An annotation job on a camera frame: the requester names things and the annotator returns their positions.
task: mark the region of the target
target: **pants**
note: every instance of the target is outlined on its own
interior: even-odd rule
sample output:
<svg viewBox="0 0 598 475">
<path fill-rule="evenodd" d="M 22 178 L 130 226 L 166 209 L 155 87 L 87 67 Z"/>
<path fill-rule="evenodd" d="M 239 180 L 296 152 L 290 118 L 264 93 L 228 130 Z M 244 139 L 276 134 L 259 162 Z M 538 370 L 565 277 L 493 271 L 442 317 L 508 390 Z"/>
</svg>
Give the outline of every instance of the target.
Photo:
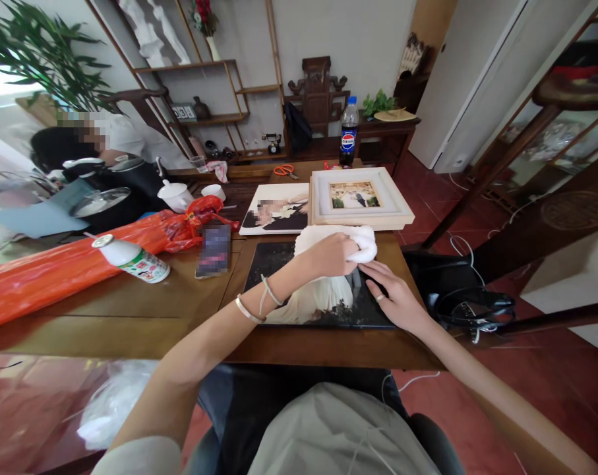
<svg viewBox="0 0 598 475">
<path fill-rule="evenodd" d="M 204 378 L 198 396 L 198 403 L 211 419 L 213 428 L 200 441 L 185 473 L 246 474 L 270 422 L 289 402 L 321 382 L 336 383 L 383 400 L 411 425 L 416 435 L 417 425 L 427 438 L 434 438 L 439 432 L 452 449 L 433 421 L 421 414 L 408 416 L 394 380 L 390 377 L 385 380 L 387 375 L 390 375 L 387 369 L 220 364 Z M 426 420 L 436 430 L 429 429 Z M 459 464 L 454 450 L 452 454 Z M 441 471 L 443 474 L 465 473 L 463 469 L 461 472 Z"/>
</svg>

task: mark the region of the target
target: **picture frame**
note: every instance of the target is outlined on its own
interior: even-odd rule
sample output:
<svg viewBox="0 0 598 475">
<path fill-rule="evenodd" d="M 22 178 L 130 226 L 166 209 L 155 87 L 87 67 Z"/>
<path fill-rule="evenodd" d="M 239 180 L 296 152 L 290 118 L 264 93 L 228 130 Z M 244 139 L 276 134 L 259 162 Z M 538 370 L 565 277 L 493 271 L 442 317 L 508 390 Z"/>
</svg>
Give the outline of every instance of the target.
<svg viewBox="0 0 598 475">
<path fill-rule="evenodd" d="M 415 215 L 384 167 L 312 173 L 310 224 L 401 230 Z"/>
<path fill-rule="evenodd" d="M 197 122 L 198 120 L 191 102 L 174 102 L 171 105 L 171 110 L 180 122 Z"/>
<path fill-rule="evenodd" d="M 309 224 L 309 183 L 259 185 L 239 234 L 299 234 Z"/>
</svg>

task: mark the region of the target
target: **bottle label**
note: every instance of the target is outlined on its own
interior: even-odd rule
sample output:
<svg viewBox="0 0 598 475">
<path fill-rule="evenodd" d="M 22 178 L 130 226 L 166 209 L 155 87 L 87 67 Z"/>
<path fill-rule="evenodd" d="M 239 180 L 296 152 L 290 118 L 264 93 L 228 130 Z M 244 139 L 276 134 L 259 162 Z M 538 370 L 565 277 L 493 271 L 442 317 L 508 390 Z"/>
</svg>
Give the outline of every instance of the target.
<svg viewBox="0 0 598 475">
<path fill-rule="evenodd" d="M 356 142 L 356 130 L 344 129 L 340 138 L 340 150 L 343 153 L 353 154 L 353 146 Z"/>
<path fill-rule="evenodd" d="M 128 274 L 132 274 L 151 284 L 157 280 L 161 280 L 169 270 L 169 266 L 155 255 L 141 249 L 140 253 L 134 259 L 127 264 L 119 266 L 119 269 L 123 269 Z"/>
</svg>

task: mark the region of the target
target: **smartphone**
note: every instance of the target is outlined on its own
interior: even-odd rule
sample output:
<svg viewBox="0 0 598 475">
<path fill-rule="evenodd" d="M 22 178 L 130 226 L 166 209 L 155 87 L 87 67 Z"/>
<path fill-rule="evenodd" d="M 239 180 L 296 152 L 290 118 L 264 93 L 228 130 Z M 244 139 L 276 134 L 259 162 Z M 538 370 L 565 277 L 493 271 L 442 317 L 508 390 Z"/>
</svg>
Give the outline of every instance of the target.
<svg viewBox="0 0 598 475">
<path fill-rule="evenodd" d="M 231 266 L 231 227 L 207 224 L 202 231 L 202 253 L 195 278 L 203 279 L 227 272 Z"/>
</svg>

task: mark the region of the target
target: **white plastic bottle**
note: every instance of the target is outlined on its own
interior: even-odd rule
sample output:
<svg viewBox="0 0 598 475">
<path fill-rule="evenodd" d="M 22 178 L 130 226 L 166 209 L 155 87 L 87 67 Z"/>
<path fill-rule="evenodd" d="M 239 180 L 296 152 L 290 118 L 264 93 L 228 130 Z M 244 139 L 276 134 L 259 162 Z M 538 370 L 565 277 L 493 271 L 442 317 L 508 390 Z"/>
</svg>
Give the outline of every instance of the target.
<svg viewBox="0 0 598 475">
<path fill-rule="evenodd" d="M 167 263 L 145 251 L 138 244 L 115 239 L 111 234 L 95 239 L 92 247 L 99 249 L 113 266 L 150 284 L 164 280 L 171 270 Z"/>
</svg>

